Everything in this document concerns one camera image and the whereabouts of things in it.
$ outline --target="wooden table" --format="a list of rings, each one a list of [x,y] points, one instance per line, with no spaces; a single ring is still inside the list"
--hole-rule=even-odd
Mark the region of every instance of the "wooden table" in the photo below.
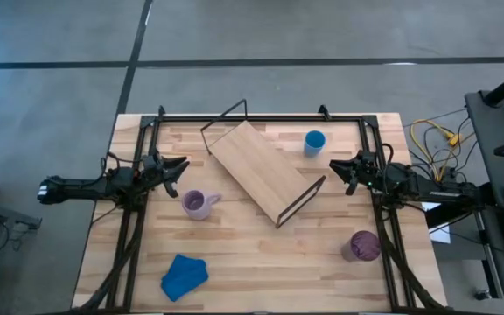
[[[133,158],[139,120],[140,115],[118,116],[110,145],[118,157]],[[382,141],[395,149],[394,160],[409,164],[399,114],[378,114],[378,120]],[[216,123],[206,130],[207,141],[236,124]],[[353,196],[344,195],[346,186],[328,167],[330,159],[349,159],[360,149],[356,123],[252,123],[309,181],[327,176],[318,195],[279,229],[215,157],[207,154],[200,135],[203,125],[162,123],[158,149],[166,157],[188,156],[191,161],[178,182],[181,196],[191,189],[203,189],[221,193],[222,201],[208,219],[196,221],[187,217],[180,198],[171,199],[162,186],[150,194],[132,311],[389,311],[382,259],[346,262],[340,256],[340,246],[353,233],[375,233],[368,190],[359,187]],[[305,158],[305,133],[314,129],[325,133],[326,146],[319,156]],[[99,201],[94,217],[112,207],[110,202]],[[91,228],[73,306],[87,301],[109,272],[121,217],[122,211],[113,212]],[[399,211],[399,219],[409,266],[430,294],[446,305],[424,215],[406,207]],[[162,292],[160,280],[178,253],[204,259],[209,280],[173,303]],[[122,301],[124,278],[118,301]],[[403,301],[397,269],[395,279]]]

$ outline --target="blue cloth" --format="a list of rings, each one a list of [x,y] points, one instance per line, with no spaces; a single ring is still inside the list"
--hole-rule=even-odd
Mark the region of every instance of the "blue cloth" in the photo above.
[[[209,278],[203,259],[193,259],[183,255],[176,255],[171,267],[161,282],[166,296],[176,302],[186,293],[197,288]]]

